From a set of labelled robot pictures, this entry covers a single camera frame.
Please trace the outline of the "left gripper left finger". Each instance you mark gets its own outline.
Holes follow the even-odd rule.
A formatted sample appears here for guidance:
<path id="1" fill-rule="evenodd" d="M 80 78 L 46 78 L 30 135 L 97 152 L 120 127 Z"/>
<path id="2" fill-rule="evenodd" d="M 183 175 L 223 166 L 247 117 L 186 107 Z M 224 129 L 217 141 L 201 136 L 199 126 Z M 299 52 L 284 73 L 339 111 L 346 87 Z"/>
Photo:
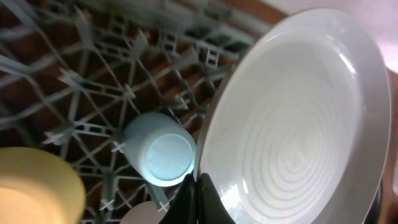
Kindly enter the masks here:
<path id="1" fill-rule="evenodd" d="M 172 205 L 159 224 L 197 224 L 197 187 L 192 174 L 185 176 Z"/>

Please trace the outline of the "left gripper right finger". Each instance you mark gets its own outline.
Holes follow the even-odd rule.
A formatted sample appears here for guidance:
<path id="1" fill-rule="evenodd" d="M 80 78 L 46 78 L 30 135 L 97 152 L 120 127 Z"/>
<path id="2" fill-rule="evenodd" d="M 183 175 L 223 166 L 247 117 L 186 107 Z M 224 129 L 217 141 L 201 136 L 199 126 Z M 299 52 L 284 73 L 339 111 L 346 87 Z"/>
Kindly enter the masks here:
<path id="1" fill-rule="evenodd" d="M 207 173 L 197 182 L 197 220 L 199 224 L 235 224 Z"/>

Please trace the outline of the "pink plastic cup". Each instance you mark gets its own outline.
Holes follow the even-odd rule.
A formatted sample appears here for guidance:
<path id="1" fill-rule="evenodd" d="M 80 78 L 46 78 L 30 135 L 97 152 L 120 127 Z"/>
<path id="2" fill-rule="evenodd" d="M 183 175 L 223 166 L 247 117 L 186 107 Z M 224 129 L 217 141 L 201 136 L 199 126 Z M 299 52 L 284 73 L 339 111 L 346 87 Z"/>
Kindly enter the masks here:
<path id="1" fill-rule="evenodd" d="M 130 209 L 120 224 L 158 224 L 165 214 L 166 211 L 159 210 L 155 202 L 142 202 Z"/>

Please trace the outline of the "light blue plastic cup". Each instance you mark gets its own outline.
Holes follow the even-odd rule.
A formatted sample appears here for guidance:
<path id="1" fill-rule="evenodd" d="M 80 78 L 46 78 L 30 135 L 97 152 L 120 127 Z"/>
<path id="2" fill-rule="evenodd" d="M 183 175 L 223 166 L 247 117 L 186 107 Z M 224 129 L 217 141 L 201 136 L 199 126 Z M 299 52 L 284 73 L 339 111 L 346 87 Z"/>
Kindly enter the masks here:
<path id="1" fill-rule="evenodd" d="M 165 114 L 146 113 L 131 121 L 123 130 L 123 143 L 126 159 L 152 185 L 177 185 L 193 171 L 197 145 Z"/>

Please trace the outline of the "grey plate with food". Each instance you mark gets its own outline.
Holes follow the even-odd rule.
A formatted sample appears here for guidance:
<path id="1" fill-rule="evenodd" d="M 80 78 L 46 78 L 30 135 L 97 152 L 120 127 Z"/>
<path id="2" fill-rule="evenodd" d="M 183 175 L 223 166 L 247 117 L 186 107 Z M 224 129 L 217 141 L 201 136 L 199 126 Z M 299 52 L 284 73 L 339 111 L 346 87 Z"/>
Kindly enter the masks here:
<path id="1" fill-rule="evenodd" d="M 235 223 L 362 223 L 390 132 L 376 42 L 345 12 L 308 9 L 278 22 L 222 81 L 198 170 Z"/>

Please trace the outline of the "yellow plastic bowl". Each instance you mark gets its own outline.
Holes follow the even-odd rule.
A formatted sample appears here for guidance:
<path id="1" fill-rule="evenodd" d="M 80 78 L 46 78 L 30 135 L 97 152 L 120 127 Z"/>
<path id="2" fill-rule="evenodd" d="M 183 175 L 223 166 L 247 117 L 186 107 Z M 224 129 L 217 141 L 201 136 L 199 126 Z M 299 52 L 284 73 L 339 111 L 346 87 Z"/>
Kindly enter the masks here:
<path id="1" fill-rule="evenodd" d="M 1 223 L 77 224 L 85 187 L 61 158 L 30 147 L 1 149 Z"/>

